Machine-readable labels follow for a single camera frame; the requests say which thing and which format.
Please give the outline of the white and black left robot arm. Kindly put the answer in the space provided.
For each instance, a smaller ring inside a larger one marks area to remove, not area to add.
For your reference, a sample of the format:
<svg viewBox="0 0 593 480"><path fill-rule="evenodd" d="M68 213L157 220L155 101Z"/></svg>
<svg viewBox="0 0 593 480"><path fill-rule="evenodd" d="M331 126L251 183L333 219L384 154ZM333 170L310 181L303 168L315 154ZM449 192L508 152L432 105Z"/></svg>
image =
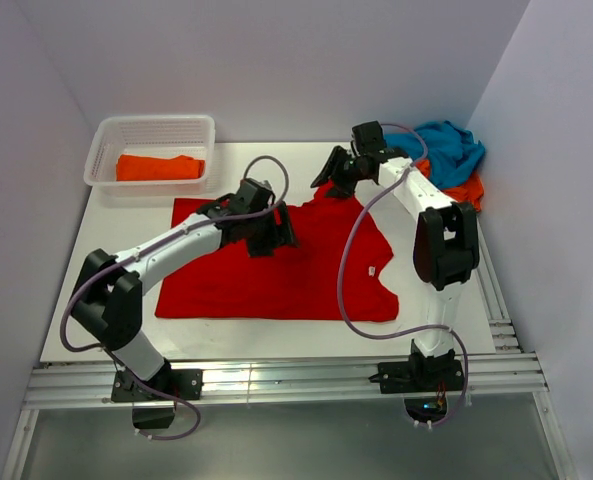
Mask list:
<svg viewBox="0 0 593 480"><path fill-rule="evenodd" d="M211 202L168 232L137 247L109 255L90 253L60 324L60 340L74 353L104 349L135 377L135 388L159 399L171 386L169 361L143 331L143 297L189 263L237 242L250 256L270 256L296 244L285 202L239 213L234 202Z"/></svg>

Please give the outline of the red t shirt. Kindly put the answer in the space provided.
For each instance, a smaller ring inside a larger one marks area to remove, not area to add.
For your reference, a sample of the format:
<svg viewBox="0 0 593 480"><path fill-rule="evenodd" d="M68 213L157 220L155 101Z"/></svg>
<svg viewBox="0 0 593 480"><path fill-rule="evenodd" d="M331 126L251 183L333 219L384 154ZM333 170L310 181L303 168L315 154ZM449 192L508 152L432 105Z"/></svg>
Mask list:
<svg viewBox="0 0 593 480"><path fill-rule="evenodd" d="M299 243L272 257L250 258L242 242L201 257L166 277L155 314L160 319L338 321L336 281L343 249L362 210L355 198L289 206ZM394 254L371 216L354 237L346 264L344 301L353 321L384 323L399 312L395 293L379 280Z"/></svg>

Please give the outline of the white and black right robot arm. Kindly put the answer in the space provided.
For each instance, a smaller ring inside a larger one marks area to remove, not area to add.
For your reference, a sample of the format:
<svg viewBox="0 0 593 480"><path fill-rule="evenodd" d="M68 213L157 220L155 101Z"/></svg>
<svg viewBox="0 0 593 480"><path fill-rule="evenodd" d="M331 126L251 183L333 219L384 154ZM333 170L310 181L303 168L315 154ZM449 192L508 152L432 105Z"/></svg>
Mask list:
<svg viewBox="0 0 593 480"><path fill-rule="evenodd" d="M356 154L341 146L332 149L311 186L330 183L333 198L354 195L359 182L369 180L382 188L362 208L345 243L336 281L336 297L342 320L357 335L370 340L412 338L411 351L422 357L409 365L411 383L428 390L444 374L438 358L464 344L454 330L463 286L480 262L477 211L469 202L457 202L440 191L400 149L384 148ZM417 277L427 286L426 319L417 327L392 334L371 334L350 320L344 301L344 277L350 250L369 210L386 195L393 195L415 221L412 263Z"/></svg>

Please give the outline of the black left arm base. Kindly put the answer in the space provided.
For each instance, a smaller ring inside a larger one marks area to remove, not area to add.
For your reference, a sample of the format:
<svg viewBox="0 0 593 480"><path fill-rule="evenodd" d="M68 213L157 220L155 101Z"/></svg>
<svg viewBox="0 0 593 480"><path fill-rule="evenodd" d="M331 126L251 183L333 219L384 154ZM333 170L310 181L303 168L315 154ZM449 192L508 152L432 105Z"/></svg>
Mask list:
<svg viewBox="0 0 593 480"><path fill-rule="evenodd" d="M123 370L114 376L110 401L132 405L132 424L144 430L165 430L172 425L179 399L195 401L201 397L203 371L171 370L161 386L140 386L135 377Z"/></svg>

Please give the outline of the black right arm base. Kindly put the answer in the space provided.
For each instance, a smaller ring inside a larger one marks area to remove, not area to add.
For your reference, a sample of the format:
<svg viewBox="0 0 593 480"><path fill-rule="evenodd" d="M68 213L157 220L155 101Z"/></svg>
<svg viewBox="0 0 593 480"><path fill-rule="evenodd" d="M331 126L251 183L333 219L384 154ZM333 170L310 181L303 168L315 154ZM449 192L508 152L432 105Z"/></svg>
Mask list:
<svg viewBox="0 0 593 480"><path fill-rule="evenodd" d="M405 410L413 421L429 425L445 419L449 410L447 394L462 393L466 375L453 349L438 357L413 351L404 361L379 363L369 382L377 384L383 395L421 394L405 400Z"/></svg>

